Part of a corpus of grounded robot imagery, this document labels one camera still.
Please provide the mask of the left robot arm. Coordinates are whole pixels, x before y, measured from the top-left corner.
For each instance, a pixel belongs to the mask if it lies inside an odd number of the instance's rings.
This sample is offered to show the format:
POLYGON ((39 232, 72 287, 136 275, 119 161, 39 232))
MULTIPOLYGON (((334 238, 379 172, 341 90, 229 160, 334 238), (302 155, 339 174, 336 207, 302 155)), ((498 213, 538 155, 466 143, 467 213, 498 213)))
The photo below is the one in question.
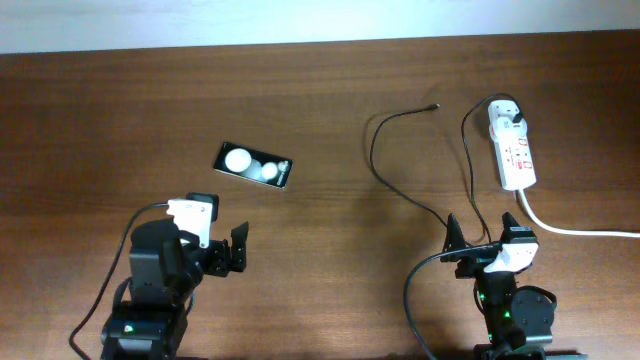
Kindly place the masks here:
POLYGON ((101 340, 103 359, 174 359, 188 326, 196 287, 247 265, 247 222, 229 241, 212 240, 219 197, 189 193, 166 203, 167 216, 134 228, 131 276, 114 294, 101 340))

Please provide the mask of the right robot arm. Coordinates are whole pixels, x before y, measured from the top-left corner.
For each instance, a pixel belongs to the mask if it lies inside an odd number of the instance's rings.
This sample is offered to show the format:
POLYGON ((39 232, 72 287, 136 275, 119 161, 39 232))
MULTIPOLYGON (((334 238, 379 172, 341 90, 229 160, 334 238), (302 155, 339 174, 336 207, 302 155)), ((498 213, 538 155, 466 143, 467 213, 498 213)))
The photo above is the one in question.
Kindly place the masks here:
POLYGON ((484 317, 489 342, 473 349, 476 359, 586 359, 575 350, 547 351, 557 297, 516 276, 533 264, 539 249, 534 231, 506 212, 497 242, 467 244, 457 219, 448 216, 442 262, 456 264, 455 277, 474 281, 474 301, 484 317))

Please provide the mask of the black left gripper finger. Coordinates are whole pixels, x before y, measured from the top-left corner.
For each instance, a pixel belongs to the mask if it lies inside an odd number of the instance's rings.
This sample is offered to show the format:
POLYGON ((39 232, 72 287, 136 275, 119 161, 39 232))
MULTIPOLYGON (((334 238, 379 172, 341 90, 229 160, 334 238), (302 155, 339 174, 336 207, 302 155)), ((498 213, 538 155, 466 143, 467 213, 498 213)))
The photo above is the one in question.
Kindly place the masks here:
POLYGON ((249 223, 245 222, 231 230, 231 265, 233 272, 243 272, 247 266, 246 242, 249 233, 249 223))
POLYGON ((209 193, 197 193, 190 192, 186 195, 187 200, 198 201, 202 203, 208 203, 212 205, 211 210, 211 221, 215 222, 218 218, 218 209, 219 209, 219 196, 216 194, 209 193))

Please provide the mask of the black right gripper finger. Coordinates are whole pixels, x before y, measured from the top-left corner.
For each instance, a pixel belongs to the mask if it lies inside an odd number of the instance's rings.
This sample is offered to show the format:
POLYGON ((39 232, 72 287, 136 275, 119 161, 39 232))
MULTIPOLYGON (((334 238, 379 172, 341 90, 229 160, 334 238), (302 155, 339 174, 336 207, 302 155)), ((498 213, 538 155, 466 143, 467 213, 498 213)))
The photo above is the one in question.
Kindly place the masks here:
POLYGON ((446 236, 444 240, 444 251, 461 250, 467 247, 460 225, 453 213, 448 215, 446 223, 446 236))
POLYGON ((530 227, 521 226, 515 218, 505 212, 502 215, 503 231, 501 242, 503 244, 526 244, 533 242, 533 230, 530 227))

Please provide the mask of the black smartphone with lit screen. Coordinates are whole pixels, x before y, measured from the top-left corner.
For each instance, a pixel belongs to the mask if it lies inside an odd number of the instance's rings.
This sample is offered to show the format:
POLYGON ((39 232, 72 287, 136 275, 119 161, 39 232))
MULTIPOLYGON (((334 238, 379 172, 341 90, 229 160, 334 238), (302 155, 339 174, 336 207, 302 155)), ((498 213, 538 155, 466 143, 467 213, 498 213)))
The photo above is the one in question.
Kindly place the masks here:
POLYGON ((228 141, 213 162, 213 168, 221 173, 278 189, 286 187, 293 165, 290 158, 228 141))

